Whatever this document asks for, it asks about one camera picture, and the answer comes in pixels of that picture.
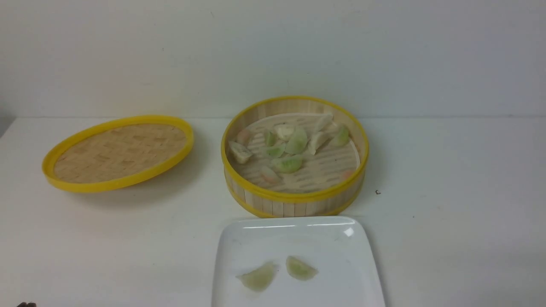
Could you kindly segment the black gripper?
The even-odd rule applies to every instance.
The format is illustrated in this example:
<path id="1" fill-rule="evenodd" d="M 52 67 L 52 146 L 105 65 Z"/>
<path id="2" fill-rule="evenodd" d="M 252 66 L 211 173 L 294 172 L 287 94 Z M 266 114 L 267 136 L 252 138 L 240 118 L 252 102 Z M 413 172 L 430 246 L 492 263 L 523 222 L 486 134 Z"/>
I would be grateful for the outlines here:
<path id="1" fill-rule="evenodd" d="M 37 307 L 34 302 L 21 302 L 17 307 Z"/>

